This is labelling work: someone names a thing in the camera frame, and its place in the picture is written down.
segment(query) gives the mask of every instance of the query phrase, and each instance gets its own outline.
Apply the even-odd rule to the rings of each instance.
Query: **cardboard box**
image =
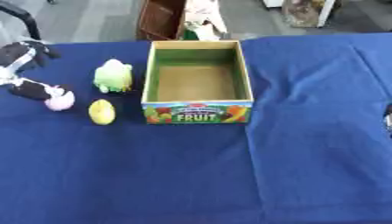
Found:
[[[252,103],[238,41],[151,44],[142,99],[147,123],[246,123]]]

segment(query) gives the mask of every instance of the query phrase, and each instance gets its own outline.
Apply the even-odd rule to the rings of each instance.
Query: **lemon toy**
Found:
[[[106,100],[94,101],[88,108],[91,120],[99,125],[108,125],[116,119],[115,107]]]

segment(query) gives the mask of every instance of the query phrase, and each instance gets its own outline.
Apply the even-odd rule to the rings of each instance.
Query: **green plush toy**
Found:
[[[102,93],[123,93],[131,90],[132,65],[123,64],[117,59],[108,60],[95,70],[94,85]]]

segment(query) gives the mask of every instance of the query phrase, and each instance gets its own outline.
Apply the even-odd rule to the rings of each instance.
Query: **black and white plush toy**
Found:
[[[10,93],[24,98],[43,101],[54,111],[70,109],[75,97],[67,87],[49,86],[45,83],[19,78],[18,73],[45,65],[44,55],[56,59],[59,55],[49,46],[38,41],[24,41],[0,49],[0,86],[10,86]]]

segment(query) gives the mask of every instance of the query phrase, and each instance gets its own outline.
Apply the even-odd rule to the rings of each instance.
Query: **blue tablecloth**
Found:
[[[149,43],[56,45],[24,76],[66,83],[73,109],[0,91],[0,223],[264,224],[392,221],[392,35],[242,42],[255,93],[248,125],[146,125]],[[134,66],[136,91],[102,95],[94,70]],[[108,98],[109,126],[88,118]]]

